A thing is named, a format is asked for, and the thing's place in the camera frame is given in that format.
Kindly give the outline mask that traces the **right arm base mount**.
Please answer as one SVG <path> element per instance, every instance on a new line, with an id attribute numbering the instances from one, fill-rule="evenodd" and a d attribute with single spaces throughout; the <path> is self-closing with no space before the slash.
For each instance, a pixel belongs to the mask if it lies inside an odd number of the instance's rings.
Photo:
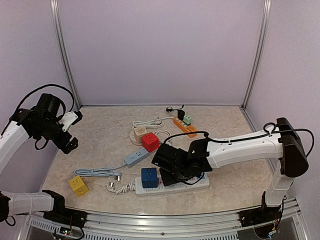
<path id="1" fill-rule="evenodd" d="M 261 208 L 254 208 L 240 211 L 238 215 L 241 226 L 244 228 L 279 219 L 281 217 L 281 212 L 278 209 L 262 210 Z"/>

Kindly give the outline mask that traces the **yellow cube socket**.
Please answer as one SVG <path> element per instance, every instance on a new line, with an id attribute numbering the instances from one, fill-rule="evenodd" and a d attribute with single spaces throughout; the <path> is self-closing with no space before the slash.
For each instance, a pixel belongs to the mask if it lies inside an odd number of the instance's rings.
<path id="1" fill-rule="evenodd" d="M 88 187 L 86 186 L 86 184 L 84 183 L 84 181 L 82 180 L 82 178 L 80 176 L 76 176 L 74 178 L 72 178 L 71 180 L 68 181 L 69 186 L 71 187 L 73 193 L 77 196 L 77 197 L 81 197 L 84 194 L 89 192 Z"/>

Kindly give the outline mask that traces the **beige plug adapter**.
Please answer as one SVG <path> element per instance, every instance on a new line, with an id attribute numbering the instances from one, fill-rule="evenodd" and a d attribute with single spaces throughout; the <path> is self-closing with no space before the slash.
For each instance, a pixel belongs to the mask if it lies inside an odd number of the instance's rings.
<path id="1" fill-rule="evenodd" d="M 149 132 L 145 126 L 138 126 L 133 128 L 134 139 L 137 143 L 142 143 L 142 137 L 147 135 Z"/>

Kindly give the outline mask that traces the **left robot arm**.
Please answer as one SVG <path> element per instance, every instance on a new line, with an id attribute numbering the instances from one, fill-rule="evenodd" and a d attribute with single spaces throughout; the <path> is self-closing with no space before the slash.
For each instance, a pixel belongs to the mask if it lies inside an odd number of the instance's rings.
<path id="1" fill-rule="evenodd" d="M 28 140 L 52 141 L 64 154 L 69 154 L 79 145 L 77 138 L 69 133 L 71 126 L 81 121 L 80 111 L 66 111 L 64 102 L 49 93 L 43 93 L 36 106 L 31 109 L 18 108 L 0 135 L 0 169 L 4 170 L 16 151 Z M 0 193 L 0 220 L 33 212 L 45 212 L 63 223 L 70 218 L 65 207 L 65 198 L 51 190 L 34 193 Z"/>

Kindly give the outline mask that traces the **red cube socket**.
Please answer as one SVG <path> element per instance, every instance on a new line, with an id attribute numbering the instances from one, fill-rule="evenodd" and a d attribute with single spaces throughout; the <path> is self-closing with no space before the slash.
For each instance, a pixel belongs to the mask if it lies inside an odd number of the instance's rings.
<path id="1" fill-rule="evenodd" d="M 159 148 L 159 138 L 152 132 L 142 137 L 142 147 L 149 153 L 152 153 Z"/>

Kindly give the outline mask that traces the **mint green plug adapter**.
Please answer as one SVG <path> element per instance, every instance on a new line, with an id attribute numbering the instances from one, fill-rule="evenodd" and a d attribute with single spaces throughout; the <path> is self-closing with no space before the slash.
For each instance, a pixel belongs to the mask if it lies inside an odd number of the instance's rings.
<path id="1" fill-rule="evenodd" d="M 184 115 L 184 116 L 183 116 L 183 122 L 184 122 L 184 124 L 187 125 L 187 126 L 191 125 L 191 124 L 192 124 L 192 117 L 189 116 L 189 115 L 187 115 L 187 114 Z"/>

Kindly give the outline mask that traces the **blue-grey power strip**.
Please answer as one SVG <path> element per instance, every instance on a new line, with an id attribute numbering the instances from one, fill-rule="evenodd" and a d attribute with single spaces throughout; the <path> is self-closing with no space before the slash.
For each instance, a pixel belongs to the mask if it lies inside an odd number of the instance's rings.
<path id="1" fill-rule="evenodd" d="M 115 177 L 116 180 L 120 179 L 122 173 L 119 172 L 120 169 L 124 167 L 133 167 L 135 164 L 144 160 L 150 156 L 153 152 L 148 152 L 144 147 L 131 153 L 124 158 L 124 164 L 119 167 L 101 167 L 101 168 L 78 168 L 74 171 L 74 174 L 79 177 Z"/>

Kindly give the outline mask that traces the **blue cube socket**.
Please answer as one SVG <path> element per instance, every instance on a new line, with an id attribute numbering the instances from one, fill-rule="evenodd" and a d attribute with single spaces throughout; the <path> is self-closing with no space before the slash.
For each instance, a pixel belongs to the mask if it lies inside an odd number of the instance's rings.
<path id="1" fill-rule="evenodd" d="M 141 169 L 141 183 L 143 189 L 158 187 L 158 175 L 155 167 Z"/>

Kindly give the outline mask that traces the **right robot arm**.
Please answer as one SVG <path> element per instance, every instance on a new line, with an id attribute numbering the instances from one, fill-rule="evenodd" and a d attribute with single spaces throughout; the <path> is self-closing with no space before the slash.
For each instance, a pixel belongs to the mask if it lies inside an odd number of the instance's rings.
<path id="1" fill-rule="evenodd" d="M 295 178 L 308 169 L 307 157 L 299 128 L 281 117 L 276 123 L 268 122 L 261 131 L 230 138 L 211 138 L 201 131 L 203 138 L 192 141 L 188 150 L 162 143 L 152 159 L 159 168 L 165 186 L 184 183 L 193 177 L 202 178 L 207 172 L 235 163 L 278 159 L 272 182 L 261 197 L 256 218 L 266 222 L 283 205 L 284 197 Z"/>

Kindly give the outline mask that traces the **white power strip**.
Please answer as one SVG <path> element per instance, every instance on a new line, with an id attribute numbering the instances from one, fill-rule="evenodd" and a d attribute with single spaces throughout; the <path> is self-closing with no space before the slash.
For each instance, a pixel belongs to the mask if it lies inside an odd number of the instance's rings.
<path id="1" fill-rule="evenodd" d="M 115 195 L 126 194 L 129 192 L 134 192 L 138 197 L 142 196 L 157 196 L 157 195 L 167 195 L 182 193 L 187 191 L 195 191 L 207 189 L 210 186 L 210 180 L 205 173 L 201 177 L 193 177 L 189 179 L 186 183 L 179 182 L 171 184 L 169 186 L 164 186 L 164 182 L 161 177 L 158 176 L 157 187 L 153 188 L 143 188 L 142 181 L 139 177 L 135 178 L 133 183 L 127 183 L 123 186 L 116 187 L 113 182 L 110 182 L 106 189 L 108 192 Z"/>

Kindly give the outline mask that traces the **orange power strip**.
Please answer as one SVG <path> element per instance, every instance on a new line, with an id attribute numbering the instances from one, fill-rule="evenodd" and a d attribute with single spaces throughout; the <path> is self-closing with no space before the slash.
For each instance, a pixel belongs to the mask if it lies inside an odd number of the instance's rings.
<path id="1" fill-rule="evenodd" d="M 183 133 L 191 133 L 190 138 L 195 137 L 197 134 L 195 133 L 197 129 L 192 125 L 186 125 L 183 121 L 179 120 L 178 117 L 167 116 L 163 118 L 157 117 L 156 119 L 152 119 L 149 121 L 140 121 L 135 120 L 132 122 L 132 129 L 133 127 L 146 127 L 147 129 L 161 129 L 165 123 L 165 120 L 172 120 L 173 124 L 179 128 Z"/>

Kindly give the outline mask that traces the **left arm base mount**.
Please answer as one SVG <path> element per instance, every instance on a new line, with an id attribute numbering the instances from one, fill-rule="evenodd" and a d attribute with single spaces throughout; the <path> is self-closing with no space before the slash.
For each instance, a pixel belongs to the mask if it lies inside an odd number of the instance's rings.
<path id="1" fill-rule="evenodd" d="M 60 223 L 63 225 L 68 225 L 72 227 L 79 227 L 83 228 L 86 220 L 87 220 L 88 213 L 81 210 L 66 208 L 63 213 L 56 213 L 54 211 L 44 212 L 43 218 Z"/>

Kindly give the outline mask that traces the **pink round power strip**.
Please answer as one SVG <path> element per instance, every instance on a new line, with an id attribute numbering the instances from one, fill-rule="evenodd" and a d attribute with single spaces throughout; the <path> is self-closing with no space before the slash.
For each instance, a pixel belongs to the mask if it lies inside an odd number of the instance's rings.
<path id="1" fill-rule="evenodd" d="M 144 126 L 133 127 L 129 134 L 130 142 L 136 146 L 148 147 L 153 144 L 156 146 L 163 143 L 159 138 L 160 135 L 165 137 L 170 137 L 171 133 L 168 130 L 156 130 L 155 132 L 150 132 Z"/>

